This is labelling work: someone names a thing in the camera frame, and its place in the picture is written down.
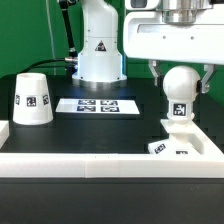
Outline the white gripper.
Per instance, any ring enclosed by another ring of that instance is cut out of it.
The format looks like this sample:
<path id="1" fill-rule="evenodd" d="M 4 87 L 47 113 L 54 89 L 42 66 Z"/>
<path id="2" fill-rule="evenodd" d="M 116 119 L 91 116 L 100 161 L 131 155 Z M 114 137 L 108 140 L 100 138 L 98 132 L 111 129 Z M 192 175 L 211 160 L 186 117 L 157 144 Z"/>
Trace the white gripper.
<path id="1" fill-rule="evenodd" d="M 162 77 L 156 60 L 205 64 L 199 81 L 199 90 L 205 94 L 217 65 L 224 65 L 224 14 L 205 13 L 192 25 L 172 25 L 163 23 L 160 13 L 129 13 L 123 45 L 128 57 L 151 59 L 148 67 L 155 86 L 161 85 Z"/>

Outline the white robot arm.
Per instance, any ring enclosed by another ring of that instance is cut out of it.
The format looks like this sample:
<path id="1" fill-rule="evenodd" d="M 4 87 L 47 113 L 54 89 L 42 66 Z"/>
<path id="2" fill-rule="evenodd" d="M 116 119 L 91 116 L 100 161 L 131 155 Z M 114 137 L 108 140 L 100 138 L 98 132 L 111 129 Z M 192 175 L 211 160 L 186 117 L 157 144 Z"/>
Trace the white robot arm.
<path id="1" fill-rule="evenodd" d="M 118 13 L 105 0 L 57 0 L 69 43 L 73 80 L 91 87 L 126 79 L 117 49 Z M 199 63 L 199 91 L 224 65 L 224 0 L 124 0 L 128 11 L 123 47 L 130 58 L 147 59 L 159 84 L 162 61 Z"/>

